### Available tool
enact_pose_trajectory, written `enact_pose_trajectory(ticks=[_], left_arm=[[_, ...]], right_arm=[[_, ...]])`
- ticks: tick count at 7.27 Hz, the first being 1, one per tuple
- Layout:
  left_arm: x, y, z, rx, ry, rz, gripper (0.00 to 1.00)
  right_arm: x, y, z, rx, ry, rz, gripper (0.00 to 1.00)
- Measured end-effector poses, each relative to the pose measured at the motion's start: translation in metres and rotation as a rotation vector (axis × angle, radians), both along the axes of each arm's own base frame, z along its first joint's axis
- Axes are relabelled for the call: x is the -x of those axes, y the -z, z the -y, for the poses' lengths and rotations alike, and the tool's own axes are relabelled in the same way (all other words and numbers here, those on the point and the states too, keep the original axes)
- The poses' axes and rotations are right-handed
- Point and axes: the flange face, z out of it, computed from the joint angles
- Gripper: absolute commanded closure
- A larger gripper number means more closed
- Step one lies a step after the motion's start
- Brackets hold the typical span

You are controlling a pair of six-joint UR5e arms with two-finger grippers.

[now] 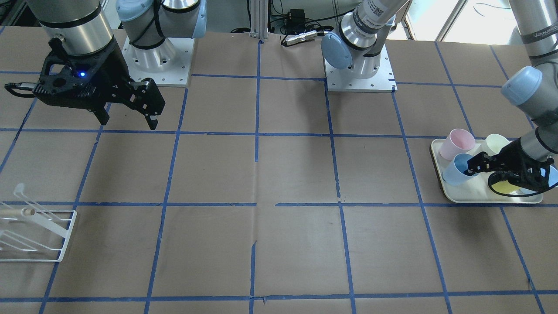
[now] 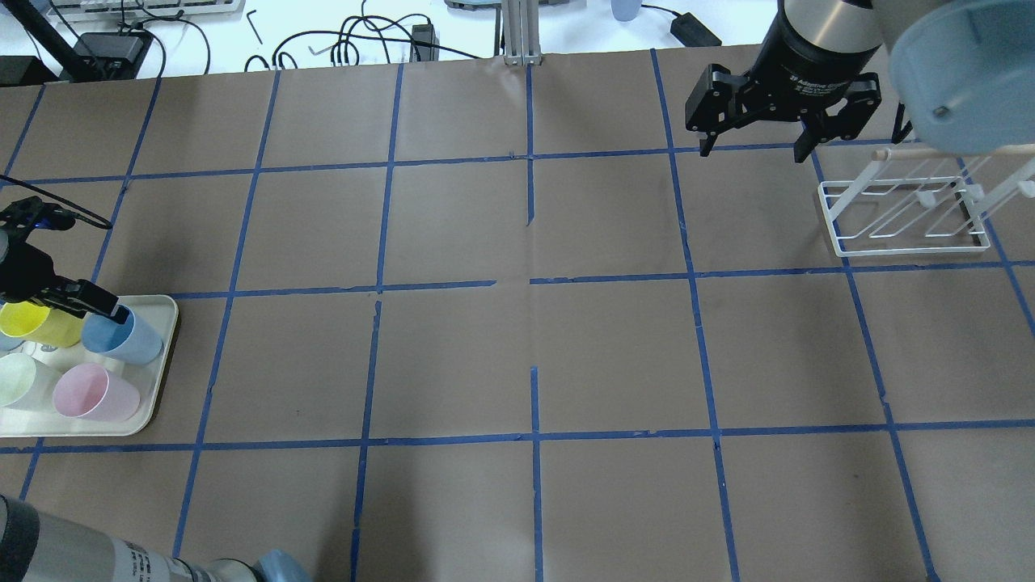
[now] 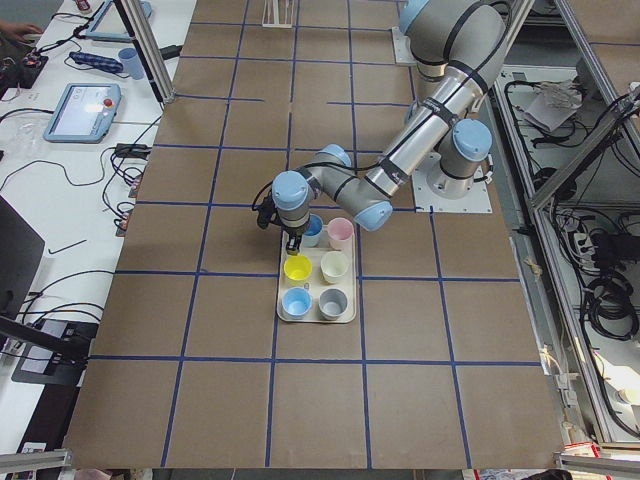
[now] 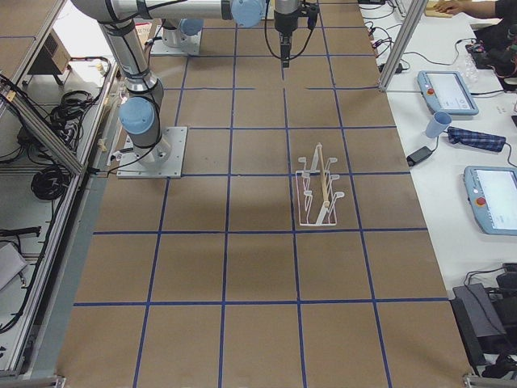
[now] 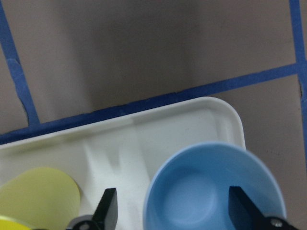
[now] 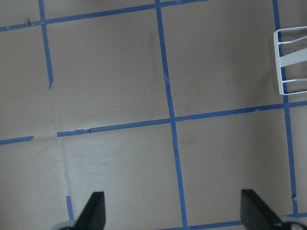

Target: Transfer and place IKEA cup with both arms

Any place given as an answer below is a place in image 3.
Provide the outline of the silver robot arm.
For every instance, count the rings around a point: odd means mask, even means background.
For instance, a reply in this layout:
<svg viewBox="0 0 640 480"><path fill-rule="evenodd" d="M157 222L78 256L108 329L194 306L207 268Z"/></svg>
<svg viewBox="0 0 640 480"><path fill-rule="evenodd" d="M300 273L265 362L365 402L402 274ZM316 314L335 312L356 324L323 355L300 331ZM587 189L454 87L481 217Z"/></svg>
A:
<svg viewBox="0 0 640 480"><path fill-rule="evenodd" d="M335 144L318 151L310 163L278 174L254 200L258 227L278 226L288 236L287 252L295 255L309 227L311 201L327 195L359 226L376 231L393 212L392 197L439 143L448 148L443 174L454 181L472 178L492 138L464 115L493 86L532 6L525 1L500 11L499 5L408 2L399 16L399 30L408 38L418 66L437 68L435 88L416 102L403 130L376 164L364 168L363 177Z"/></svg>

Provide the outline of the person's hand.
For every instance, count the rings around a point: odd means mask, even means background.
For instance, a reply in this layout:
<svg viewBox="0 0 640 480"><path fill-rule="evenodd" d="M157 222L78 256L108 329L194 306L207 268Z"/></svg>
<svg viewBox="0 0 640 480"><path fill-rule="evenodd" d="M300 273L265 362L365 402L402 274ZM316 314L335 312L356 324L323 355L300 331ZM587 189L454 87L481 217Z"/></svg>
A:
<svg viewBox="0 0 640 480"><path fill-rule="evenodd" d="M25 35L41 35L43 33L43 30L37 25L6 20L1 21L0 30L6 38L21 42L25 41Z"/></svg>

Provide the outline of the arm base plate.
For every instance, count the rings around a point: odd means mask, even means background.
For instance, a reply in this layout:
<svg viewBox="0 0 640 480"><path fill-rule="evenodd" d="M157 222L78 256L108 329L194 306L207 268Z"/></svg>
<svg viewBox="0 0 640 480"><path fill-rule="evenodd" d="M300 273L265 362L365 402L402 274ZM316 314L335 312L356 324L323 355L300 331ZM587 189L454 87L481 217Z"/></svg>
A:
<svg viewBox="0 0 640 480"><path fill-rule="evenodd" d="M442 169L441 155L432 152L411 177L415 208L424 213L491 214L488 185L493 171L488 154L476 163L472 177L457 179Z"/></svg>
<svg viewBox="0 0 640 480"><path fill-rule="evenodd" d="M400 66L414 66L417 61L410 49L410 39L401 32L398 26L391 28L395 63Z"/></svg>

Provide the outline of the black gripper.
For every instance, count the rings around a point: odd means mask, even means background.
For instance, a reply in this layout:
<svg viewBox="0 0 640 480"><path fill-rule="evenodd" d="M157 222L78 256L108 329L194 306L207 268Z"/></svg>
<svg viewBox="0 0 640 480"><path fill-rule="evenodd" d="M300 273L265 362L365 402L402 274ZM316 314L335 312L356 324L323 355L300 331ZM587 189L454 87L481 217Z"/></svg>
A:
<svg viewBox="0 0 640 480"><path fill-rule="evenodd" d="M269 225L280 227L287 234L286 253L297 256L306 231L306 201L302 200L299 205L292 207L274 197L264 197L256 211L258 227L262 230Z"/></svg>

